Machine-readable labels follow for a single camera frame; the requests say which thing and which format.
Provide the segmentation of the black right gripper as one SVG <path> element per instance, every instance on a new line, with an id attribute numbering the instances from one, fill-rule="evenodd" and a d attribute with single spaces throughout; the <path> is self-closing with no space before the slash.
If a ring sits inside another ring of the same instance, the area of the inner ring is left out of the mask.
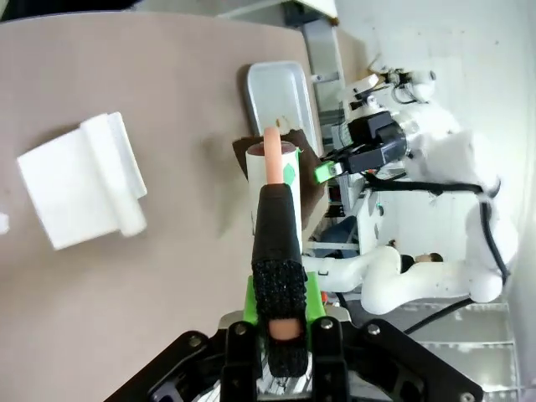
<path id="1" fill-rule="evenodd" d="M 314 170 L 317 183 L 369 169 L 379 169 L 406 155 L 406 135 L 388 111 L 362 116 L 348 124 L 353 144 L 320 157 Z M 345 159 L 345 165 L 339 160 Z"/>

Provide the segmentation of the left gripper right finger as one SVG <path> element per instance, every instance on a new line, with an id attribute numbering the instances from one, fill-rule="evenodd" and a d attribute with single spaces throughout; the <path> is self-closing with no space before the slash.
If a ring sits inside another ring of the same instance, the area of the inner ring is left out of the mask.
<path id="1" fill-rule="evenodd" d="M 307 272 L 307 341 L 312 353 L 312 401 L 347 401 L 348 367 L 336 307 L 322 302 L 318 277 Z"/>

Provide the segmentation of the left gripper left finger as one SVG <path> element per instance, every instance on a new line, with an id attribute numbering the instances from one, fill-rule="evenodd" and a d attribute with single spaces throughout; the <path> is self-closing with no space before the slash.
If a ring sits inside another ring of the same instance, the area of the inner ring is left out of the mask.
<path id="1" fill-rule="evenodd" d="M 257 380 L 262 375 L 260 335 L 253 278 L 247 281 L 245 304 L 239 319 L 227 328 L 221 373 L 222 401 L 257 401 Z"/>

